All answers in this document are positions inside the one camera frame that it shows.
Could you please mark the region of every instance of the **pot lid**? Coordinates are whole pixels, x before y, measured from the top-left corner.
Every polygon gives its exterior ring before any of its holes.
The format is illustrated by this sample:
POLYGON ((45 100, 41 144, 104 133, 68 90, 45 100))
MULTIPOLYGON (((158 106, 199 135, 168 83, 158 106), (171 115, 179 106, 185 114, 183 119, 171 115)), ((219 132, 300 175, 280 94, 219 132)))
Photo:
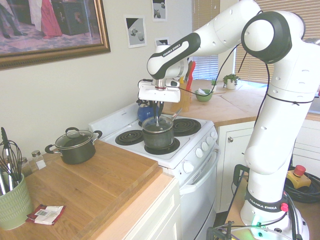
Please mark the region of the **pot lid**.
POLYGON ((159 134, 170 130, 174 124, 170 118, 165 116, 160 116, 158 123, 159 124, 157 125, 154 117, 149 117, 143 121, 142 128, 148 133, 159 134))
POLYGON ((55 141, 55 146, 59 149, 73 149, 85 145, 92 137, 93 133, 91 131, 69 127, 65 130, 65 134, 55 141))

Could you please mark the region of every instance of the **pot handle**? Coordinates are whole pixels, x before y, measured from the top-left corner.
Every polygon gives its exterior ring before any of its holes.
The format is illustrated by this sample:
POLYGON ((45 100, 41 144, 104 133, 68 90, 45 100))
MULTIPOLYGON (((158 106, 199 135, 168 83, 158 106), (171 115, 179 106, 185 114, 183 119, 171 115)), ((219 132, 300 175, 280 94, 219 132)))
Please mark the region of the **pot handle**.
POLYGON ((62 156, 61 152, 59 152, 59 151, 51 151, 50 150, 51 147, 53 147, 52 144, 46 146, 45 149, 44 149, 45 152, 48 153, 48 154, 60 154, 62 156))
POLYGON ((68 128, 65 130, 65 135, 67 135, 67 132, 70 131, 70 130, 76 130, 76 131, 79 132, 79 129, 78 129, 78 128, 72 126, 72 127, 68 127, 68 128))
POLYGON ((101 138, 101 136, 102 136, 102 131, 100 131, 100 130, 95 130, 93 133, 94 134, 98 134, 98 137, 96 139, 92 140, 92 143, 94 143, 95 140, 101 138))

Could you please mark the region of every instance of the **butcher block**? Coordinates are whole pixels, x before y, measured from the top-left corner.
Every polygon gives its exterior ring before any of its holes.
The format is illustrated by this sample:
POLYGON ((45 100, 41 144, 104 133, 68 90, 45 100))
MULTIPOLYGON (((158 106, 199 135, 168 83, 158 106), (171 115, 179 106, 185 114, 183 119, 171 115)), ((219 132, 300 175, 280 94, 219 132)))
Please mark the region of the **butcher block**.
POLYGON ((25 222, 0 229, 0 239, 95 239, 162 173, 156 161, 108 143, 97 140, 95 149, 77 165, 45 154, 47 166, 26 177, 30 197, 35 208, 66 206, 64 213, 55 225, 25 222))

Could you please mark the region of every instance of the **seasoning packet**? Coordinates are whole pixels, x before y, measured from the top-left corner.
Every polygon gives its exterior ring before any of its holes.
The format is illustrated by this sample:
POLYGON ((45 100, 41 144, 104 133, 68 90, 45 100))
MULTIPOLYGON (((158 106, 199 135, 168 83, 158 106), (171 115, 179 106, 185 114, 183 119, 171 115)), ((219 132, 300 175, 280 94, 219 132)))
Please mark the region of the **seasoning packet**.
POLYGON ((54 225, 64 213, 66 206, 46 206, 40 204, 34 212, 27 215, 28 223, 54 225))

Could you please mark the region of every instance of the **green bowl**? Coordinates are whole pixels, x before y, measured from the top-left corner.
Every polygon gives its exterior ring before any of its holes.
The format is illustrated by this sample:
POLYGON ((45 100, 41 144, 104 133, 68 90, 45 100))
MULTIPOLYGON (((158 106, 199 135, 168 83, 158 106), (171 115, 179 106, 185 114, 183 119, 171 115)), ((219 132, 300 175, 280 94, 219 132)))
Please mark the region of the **green bowl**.
MULTIPOLYGON (((210 89, 202 89, 206 94, 210 93, 211 90, 210 89)), ((198 96, 195 95, 196 99, 198 99, 199 102, 208 102, 211 98, 212 98, 212 93, 208 96, 198 96)))

